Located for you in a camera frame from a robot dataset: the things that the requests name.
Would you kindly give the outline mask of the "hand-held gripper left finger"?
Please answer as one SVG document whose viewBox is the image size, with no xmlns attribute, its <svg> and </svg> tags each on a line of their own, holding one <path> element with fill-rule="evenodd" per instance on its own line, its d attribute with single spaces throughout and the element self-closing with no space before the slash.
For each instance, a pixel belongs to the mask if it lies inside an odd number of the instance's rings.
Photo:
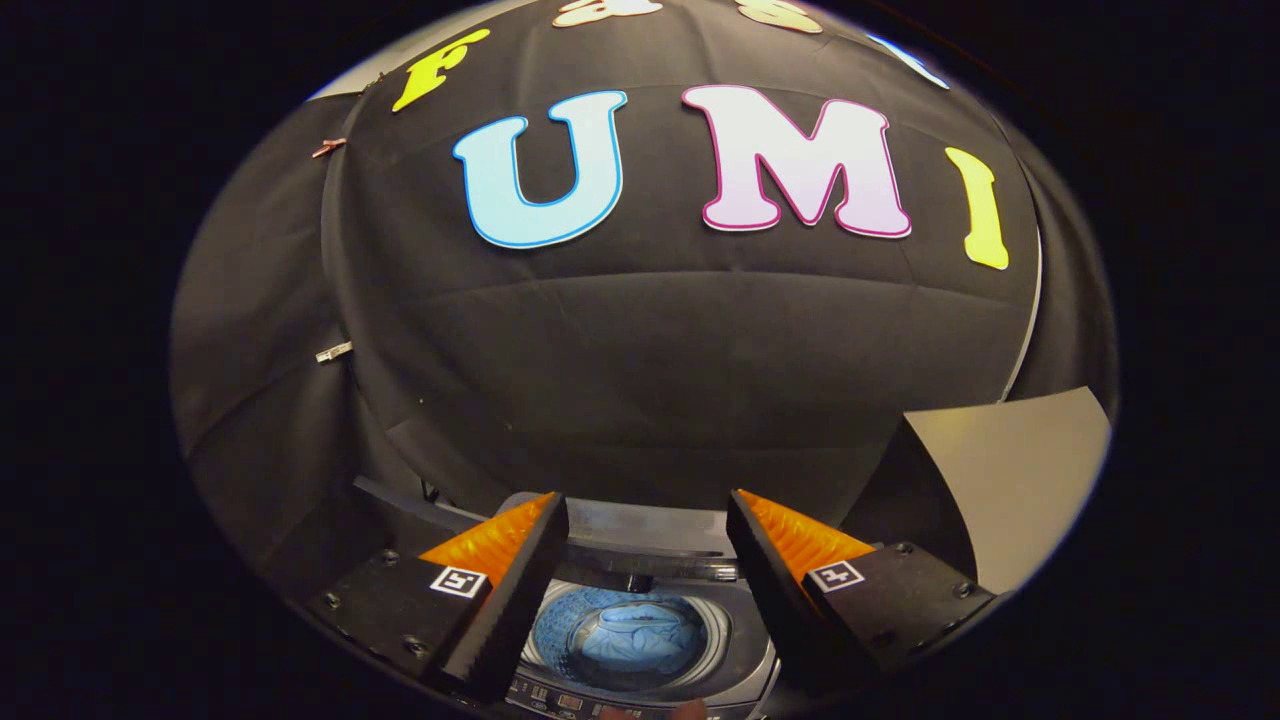
<svg viewBox="0 0 1280 720">
<path fill-rule="evenodd" d="M 392 675 L 472 703 L 499 703 L 568 537 L 544 493 L 433 548 L 380 550 L 303 606 Z"/>
</svg>

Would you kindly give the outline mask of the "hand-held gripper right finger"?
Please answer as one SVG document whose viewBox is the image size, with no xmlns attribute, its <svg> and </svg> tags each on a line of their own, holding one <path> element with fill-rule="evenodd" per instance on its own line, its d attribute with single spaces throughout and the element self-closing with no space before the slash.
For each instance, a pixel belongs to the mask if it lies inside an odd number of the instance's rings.
<svg viewBox="0 0 1280 720">
<path fill-rule="evenodd" d="M 730 492 L 726 532 L 783 674 L 806 693 L 909 667 L 996 598 L 919 544 L 874 547 L 746 489 Z"/>
</svg>

